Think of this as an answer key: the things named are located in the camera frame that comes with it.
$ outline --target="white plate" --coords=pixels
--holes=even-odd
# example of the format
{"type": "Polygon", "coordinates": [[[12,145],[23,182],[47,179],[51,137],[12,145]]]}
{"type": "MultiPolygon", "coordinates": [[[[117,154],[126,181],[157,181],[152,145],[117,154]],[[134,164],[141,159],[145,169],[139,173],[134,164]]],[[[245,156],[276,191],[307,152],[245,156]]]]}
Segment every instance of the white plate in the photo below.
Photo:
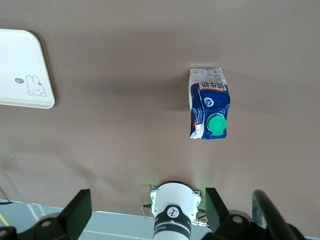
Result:
{"type": "Polygon", "coordinates": [[[0,29],[0,104],[49,109],[55,104],[38,38],[0,29]]]}

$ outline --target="screw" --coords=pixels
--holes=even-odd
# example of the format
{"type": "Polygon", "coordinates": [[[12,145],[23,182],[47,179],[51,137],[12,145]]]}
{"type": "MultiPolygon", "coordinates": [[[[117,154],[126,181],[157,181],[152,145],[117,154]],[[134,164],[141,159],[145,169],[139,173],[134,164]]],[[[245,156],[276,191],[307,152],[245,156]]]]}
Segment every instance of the screw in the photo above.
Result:
{"type": "Polygon", "coordinates": [[[240,216],[234,216],[232,220],[237,224],[242,224],[243,220],[240,216]]]}
{"type": "Polygon", "coordinates": [[[7,233],[7,230],[1,230],[1,231],[0,231],[0,237],[6,235],[6,233],[7,233]]]}
{"type": "Polygon", "coordinates": [[[43,223],[41,223],[41,227],[47,227],[51,224],[51,221],[44,221],[43,223]]]}

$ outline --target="logo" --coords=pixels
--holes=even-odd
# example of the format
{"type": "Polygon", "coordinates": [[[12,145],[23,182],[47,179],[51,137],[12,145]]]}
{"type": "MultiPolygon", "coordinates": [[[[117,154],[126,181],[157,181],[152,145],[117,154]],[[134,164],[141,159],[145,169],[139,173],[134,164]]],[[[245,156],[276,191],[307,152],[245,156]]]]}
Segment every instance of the logo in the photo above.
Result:
{"type": "Polygon", "coordinates": [[[175,219],[176,217],[179,216],[179,210],[178,208],[172,206],[168,209],[168,211],[166,212],[166,214],[168,214],[168,216],[172,219],[175,219]]]}
{"type": "Polygon", "coordinates": [[[214,101],[210,97],[206,97],[204,103],[207,107],[212,107],[214,105],[214,101]]]}

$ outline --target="yellow tape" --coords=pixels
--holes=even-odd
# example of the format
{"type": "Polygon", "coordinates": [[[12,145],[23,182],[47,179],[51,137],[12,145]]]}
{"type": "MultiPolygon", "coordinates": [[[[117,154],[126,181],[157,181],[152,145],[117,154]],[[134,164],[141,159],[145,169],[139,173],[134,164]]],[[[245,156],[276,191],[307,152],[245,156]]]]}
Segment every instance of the yellow tape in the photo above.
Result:
{"type": "Polygon", "coordinates": [[[9,227],[8,222],[5,220],[4,216],[2,216],[1,213],[0,213],[0,219],[1,219],[1,221],[4,223],[4,225],[5,225],[6,227],[9,227]]]}

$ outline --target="black cable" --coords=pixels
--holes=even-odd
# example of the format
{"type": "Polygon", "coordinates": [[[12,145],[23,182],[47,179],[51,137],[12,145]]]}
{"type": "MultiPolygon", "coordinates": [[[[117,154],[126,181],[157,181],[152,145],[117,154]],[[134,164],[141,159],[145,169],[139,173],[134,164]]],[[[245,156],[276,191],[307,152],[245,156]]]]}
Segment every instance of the black cable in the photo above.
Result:
{"type": "Polygon", "coordinates": [[[151,209],[152,204],[143,205],[142,207],[143,207],[143,208],[147,208],[147,209],[151,209]]]}
{"type": "Polygon", "coordinates": [[[204,217],[206,217],[207,215],[205,214],[205,215],[202,215],[202,216],[198,216],[197,217],[197,219],[202,219],[202,218],[204,218],[204,217]]]}
{"type": "Polygon", "coordinates": [[[0,205],[8,205],[8,204],[13,204],[13,202],[12,201],[0,202],[0,205]]]}

